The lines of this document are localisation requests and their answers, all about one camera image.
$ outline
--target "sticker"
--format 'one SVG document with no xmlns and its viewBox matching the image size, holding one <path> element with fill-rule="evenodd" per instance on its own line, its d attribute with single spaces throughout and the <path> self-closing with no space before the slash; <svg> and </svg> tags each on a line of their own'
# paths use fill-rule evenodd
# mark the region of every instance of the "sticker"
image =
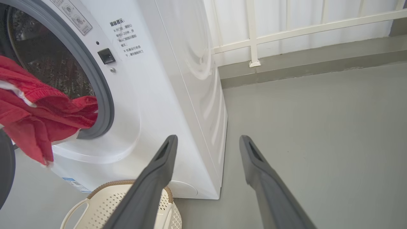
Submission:
<svg viewBox="0 0 407 229">
<path fill-rule="evenodd" d="M 89 189 L 85 188 L 83 185 L 79 184 L 76 180 L 74 180 L 72 178 L 63 177 L 62 179 L 66 180 L 68 183 L 72 184 L 75 188 L 77 188 L 81 192 L 91 193 L 91 191 Z"/>
<path fill-rule="evenodd" d="M 111 21 L 110 27 L 113 30 L 115 45 L 124 59 L 140 56 L 144 53 L 143 46 L 140 44 L 135 26 L 119 18 Z"/>
<path fill-rule="evenodd" d="M 59 10 L 77 27 L 82 35 L 87 34 L 92 26 L 69 0 L 51 0 Z"/>
</svg>

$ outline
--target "metal railing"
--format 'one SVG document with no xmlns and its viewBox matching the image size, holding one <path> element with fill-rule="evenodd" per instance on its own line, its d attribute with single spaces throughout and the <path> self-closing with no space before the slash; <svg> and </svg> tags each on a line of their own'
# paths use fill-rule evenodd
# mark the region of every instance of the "metal railing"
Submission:
<svg viewBox="0 0 407 229">
<path fill-rule="evenodd" d="M 407 9 L 403 9 L 405 1 L 406 0 L 398 0 L 396 9 L 393 11 L 364 16 L 363 9 L 365 6 L 365 0 L 361 0 L 360 5 L 359 5 L 358 15 L 356 18 L 349 18 L 349 19 L 344 19 L 344 20 L 340 20 L 340 21 L 327 23 L 326 22 L 327 14 L 328 14 L 327 4 L 329 4 L 329 0 L 323 0 L 320 24 L 311 25 L 311 26 L 302 27 L 302 28 L 290 29 L 291 0 L 287 0 L 287 2 L 286 2 L 286 4 L 287 4 L 287 14 L 286 14 L 287 30 L 281 31 L 278 33 L 273 33 L 273 34 L 263 36 L 263 37 L 257 37 L 256 20 L 255 20 L 255 12 L 254 12 L 254 0 L 246 0 L 247 19 L 249 22 L 248 23 L 249 39 L 240 41 L 240 42 L 235 42 L 232 44 L 220 45 L 213 49 L 213 53 L 214 54 L 223 53 L 223 52 L 238 49 L 238 48 L 250 47 L 250 53 L 251 53 L 252 60 L 251 60 L 249 66 L 250 67 L 260 66 L 260 62 L 259 62 L 258 56 L 257 56 L 257 45 L 258 44 L 263 44 L 263 43 L 267 43 L 267 42 L 287 39 L 290 37 L 298 37 L 298 36 L 302 36 L 302 35 L 318 33 L 318 32 L 323 32 L 323 31 L 328 31 L 328 30 L 333 30 L 333 29 L 341 29 L 341 28 L 346 28 L 346 27 L 351 27 L 351 26 L 370 24 L 370 23 L 394 20 L 394 19 L 399 19 L 399 18 L 407 18 Z M 216 30 L 218 32 L 219 39 L 222 39 L 216 8 L 214 8 L 214 20 L 215 20 L 215 26 L 216 26 Z"/>
</svg>

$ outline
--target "red cloth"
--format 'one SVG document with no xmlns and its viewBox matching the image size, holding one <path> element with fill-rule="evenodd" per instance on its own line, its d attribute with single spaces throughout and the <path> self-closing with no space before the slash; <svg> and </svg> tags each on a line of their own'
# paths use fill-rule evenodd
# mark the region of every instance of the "red cloth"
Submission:
<svg viewBox="0 0 407 229">
<path fill-rule="evenodd" d="M 3 56 L 0 81 L 16 86 L 37 106 L 30 107 L 12 91 L 0 89 L 0 124 L 25 154 L 41 164 L 54 161 L 51 142 L 66 139 L 80 128 L 88 129 L 97 119 L 96 97 L 71 100 Z"/>
</svg>

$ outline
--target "laundry basket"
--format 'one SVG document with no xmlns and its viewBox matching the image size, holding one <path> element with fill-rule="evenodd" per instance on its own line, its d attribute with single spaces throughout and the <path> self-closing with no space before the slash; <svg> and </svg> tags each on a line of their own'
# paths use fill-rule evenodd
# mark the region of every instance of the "laundry basket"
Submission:
<svg viewBox="0 0 407 229">
<path fill-rule="evenodd" d="M 87 204 L 84 213 L 76 223 L 76 229 L 101 229 L 108 220 L 117 205 L 126 195 L 135 180 L 113 181 L 96 188 L 83 201 L 77 203 L 66 214 L 62 221 L 61 229 L 65 229 L 71 215 L 82 204 Z M 168 187 L 161 192 L 160 205 L 158 206 L 157 217 L 154 229 L 181 229 L 182 220 L 178 208 L 173 202 L 173 195 Z"/>
</svg>

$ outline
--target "baseboard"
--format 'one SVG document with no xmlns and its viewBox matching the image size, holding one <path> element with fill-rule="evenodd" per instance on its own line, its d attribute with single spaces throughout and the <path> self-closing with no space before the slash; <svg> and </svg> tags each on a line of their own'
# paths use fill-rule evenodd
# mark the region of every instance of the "baseboard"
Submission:
<svg viewBox="0 0 407 229">
<path fill-rule="evenodd" d="M 336 44 L 219 67 L 222 88 L 407 62 L 407 35 Z"/>
</svg>

